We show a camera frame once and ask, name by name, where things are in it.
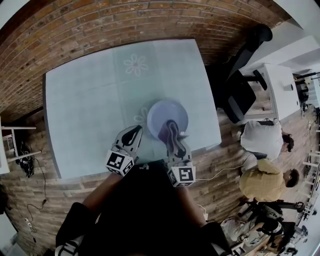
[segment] white flower pattern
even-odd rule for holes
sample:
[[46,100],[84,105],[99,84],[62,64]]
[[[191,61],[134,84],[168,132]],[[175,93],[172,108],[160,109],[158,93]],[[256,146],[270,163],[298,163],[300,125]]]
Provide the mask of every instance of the white flower pattern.
[[125,72],[127,74],[131,74],[132,72],[135,74],[136,77],[140,77],[142,70],[148,70],[146,62],[146,57],[141,56],[138,58],[136,54],[131,55],[131,59],[125,60],[123,63],[124,65],[128,66]]
[[148,116],[148,110],[146,107],[141,108],[141,115],[135,115],[133,117],[133,120],[138,124],[145,126],[147,124],[147,116]]

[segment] purple plate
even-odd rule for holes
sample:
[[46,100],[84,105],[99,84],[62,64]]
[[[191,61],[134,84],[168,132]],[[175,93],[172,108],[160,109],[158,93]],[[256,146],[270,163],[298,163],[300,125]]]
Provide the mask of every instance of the purple plate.
[[173,120],[179,127],[180,132],[185,132],[188,127],[188,114],[185,108],[178,102],[165,99],[154,104],[148,113],[147,127],[157,140],[158,135],[165,122]]

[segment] black chair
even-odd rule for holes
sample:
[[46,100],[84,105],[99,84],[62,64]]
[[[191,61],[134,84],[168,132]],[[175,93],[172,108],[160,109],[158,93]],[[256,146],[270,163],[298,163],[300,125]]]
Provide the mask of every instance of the black chair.
[[205,67],[215,106],[222,108],[234,124],[245,118],[245,114],[256,100],[248,82],[260,82],[264,90],[268,88],[258,70],[253,72],[254,76],[243,76],[239,69],[248,63],[264,41],[268,42],[272,37],[272,31],[268,26],[258,24],[249,32],[246,43],[227,63]]

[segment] brick wall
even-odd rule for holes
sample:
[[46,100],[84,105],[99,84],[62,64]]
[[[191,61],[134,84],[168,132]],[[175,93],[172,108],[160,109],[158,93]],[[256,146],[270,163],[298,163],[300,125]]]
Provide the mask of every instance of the brick wall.
[[22,16],[15,15],[2,33],[2,121],[41,107],[42,75],[83,55],[145,40],[195,38],[208,64],[234,54],[256,23],[274,27],[290,18],[272,0],[37,1],[43,5],[34,12],[34,4],[25,5],[20,13],[29,15],[18,24]]

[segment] white shirt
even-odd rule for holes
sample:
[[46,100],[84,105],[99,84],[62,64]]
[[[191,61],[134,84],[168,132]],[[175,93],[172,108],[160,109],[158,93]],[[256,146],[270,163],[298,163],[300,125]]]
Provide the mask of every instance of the white shirt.
[[284,141],[280,122],[274,119],[273,124],[268,126],[257,121],[247,122],[241,135],[241,146],[247,151],[264,153],[271,161],[276,159]]

